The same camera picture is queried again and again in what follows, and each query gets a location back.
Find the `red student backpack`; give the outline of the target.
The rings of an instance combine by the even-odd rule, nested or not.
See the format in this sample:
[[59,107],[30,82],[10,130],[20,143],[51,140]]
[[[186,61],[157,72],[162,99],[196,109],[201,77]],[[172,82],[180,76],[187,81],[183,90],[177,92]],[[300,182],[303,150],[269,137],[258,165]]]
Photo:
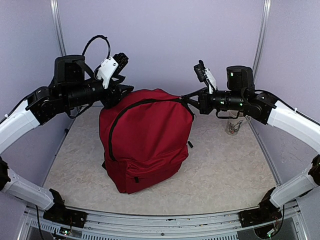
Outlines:
[[176,174],[188,157],[194,114],[162,89],[129,93],[99,114],[104,167],[122,194],[139,192]]

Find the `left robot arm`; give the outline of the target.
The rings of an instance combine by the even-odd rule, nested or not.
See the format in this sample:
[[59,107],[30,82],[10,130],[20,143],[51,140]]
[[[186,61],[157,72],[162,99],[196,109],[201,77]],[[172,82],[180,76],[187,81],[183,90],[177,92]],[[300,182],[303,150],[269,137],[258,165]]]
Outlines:
[[[49,86],[42,86],[24,97],[0,122],[0,151],[4,152],[26,133],[44,125],[56,115],[84,106],[89,109],[101,102],[107,109],[117,105],[134,88],[123,85],[120,74],[129,58],[123,53],[109,56],[96,70],[85,63],[84,55],[66,55],[54,61],[54,76]],[[50,212],[63,223],[70,218],[61,195],[38,186],[16,174],[5,161],[0,162],[0,190]]]

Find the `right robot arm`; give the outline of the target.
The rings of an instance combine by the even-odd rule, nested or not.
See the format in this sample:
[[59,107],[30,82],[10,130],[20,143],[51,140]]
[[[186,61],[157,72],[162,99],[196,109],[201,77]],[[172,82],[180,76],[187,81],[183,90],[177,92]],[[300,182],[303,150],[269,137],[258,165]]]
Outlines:
[[[208,115],[213,110],[236,111],[238,114],[274,128],[278,128],[304,142],[316,152],[320,151],[320,124],[289,106],[279,97],[265,90],[256,90],[251,67],[234,65],[226,68],[227,90],[218,90],[216,79],[209,68],[200,61],[193,67],[199,82],[205,88],[183,95],[181,98]],[[320,157],[317,155],[311,167],[284,184],[270,190],[256,210],[256,218],[266,222],[276,209],[303,196],[320,185]]]

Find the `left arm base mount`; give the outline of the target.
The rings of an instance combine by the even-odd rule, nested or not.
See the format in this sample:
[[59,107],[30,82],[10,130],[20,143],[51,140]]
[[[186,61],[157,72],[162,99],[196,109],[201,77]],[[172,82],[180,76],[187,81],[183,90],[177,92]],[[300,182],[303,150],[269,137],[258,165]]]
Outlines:
[[44,211],[43,218],[54,223],[83,229],[88,214],[84,211],[66,208],[59,192],[52,188],[49,191],[53,197],[53,206]]

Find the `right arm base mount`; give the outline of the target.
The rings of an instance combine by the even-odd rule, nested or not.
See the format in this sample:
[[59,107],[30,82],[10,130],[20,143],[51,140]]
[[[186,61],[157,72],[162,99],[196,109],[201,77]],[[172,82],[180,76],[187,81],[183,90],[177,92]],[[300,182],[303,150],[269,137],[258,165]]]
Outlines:
[[271,188],[258,204],[258,208],[240,211],[239,221],[242,228],[255,226],[282,218],[282,213],[278,206],[271,203],[271,194],[276,188]]

